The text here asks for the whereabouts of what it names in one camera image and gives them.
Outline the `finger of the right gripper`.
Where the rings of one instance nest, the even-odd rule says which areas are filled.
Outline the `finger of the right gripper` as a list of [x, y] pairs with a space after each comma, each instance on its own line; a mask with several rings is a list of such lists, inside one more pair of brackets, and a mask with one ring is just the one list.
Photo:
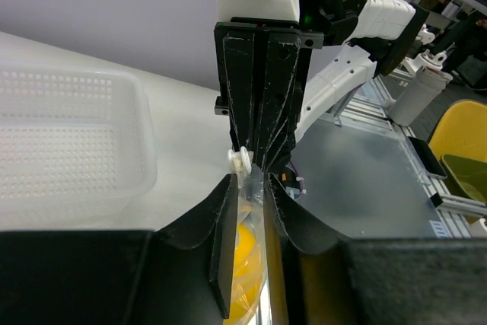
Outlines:
[[291, 99], [298, 67], [301, 36], [296, 32], [268, 32], [259, 41], [261, 95], [256, 120], [256, 164], [272, 169], [288, 143]]
[[223, 39], [231, 136], [236, 150], [252, 150], [253, 36], [226, 35]]

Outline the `yellow fake lemon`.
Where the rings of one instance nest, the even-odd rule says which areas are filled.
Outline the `yellow fake lemon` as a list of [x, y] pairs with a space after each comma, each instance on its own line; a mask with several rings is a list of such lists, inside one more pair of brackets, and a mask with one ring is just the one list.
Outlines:
[[263, 257], [253, 231], [245, 224], [237, 226], [238, 242], [234, 251], [231, 307], [224, 324], [248, 324], [256, 313], [263, 282]]

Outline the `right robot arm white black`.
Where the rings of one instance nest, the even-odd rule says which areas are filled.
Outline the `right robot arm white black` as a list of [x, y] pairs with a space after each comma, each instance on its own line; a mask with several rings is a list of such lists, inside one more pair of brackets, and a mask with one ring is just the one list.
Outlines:
[[392, 72], [427, 15], [404, 0], [220, 0], [215, 111], [231, 165], [283, 168], [325, 112]]

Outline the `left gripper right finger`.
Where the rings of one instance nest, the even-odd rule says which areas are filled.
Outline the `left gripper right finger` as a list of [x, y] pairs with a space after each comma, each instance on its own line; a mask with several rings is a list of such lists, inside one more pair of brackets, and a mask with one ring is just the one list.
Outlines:
[[486, 242], [352, 239], [263, 181], [275, 324], [484, 324]]

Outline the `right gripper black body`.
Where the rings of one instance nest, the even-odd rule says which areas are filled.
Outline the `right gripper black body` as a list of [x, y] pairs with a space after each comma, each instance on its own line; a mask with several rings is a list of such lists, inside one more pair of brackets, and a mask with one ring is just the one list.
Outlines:
[[214, 29], [220, 94], [234, 149], [256, 158], [288, 158], [300, 117], [313, 49], [323, 33], [293, 22], [240, 20]]

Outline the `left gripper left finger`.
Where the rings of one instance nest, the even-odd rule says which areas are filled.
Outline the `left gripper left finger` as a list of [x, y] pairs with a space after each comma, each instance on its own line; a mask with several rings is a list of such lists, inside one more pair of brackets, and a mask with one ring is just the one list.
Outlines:
[[220, 324], [228, 318], [237, 178], [157, 230], [4, 231], [3, 324]]

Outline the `clear zip top bag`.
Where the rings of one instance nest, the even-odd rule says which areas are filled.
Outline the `clear zip top bag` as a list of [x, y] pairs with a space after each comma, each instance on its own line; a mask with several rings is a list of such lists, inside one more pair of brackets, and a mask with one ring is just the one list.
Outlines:
[[237, 233], [234, 248], [231, 306], [225, 324], [247, 324], [256, 313], [267, 277], [263, 219], [263, 172], [245, 147], [228, 151], [237, 175]]

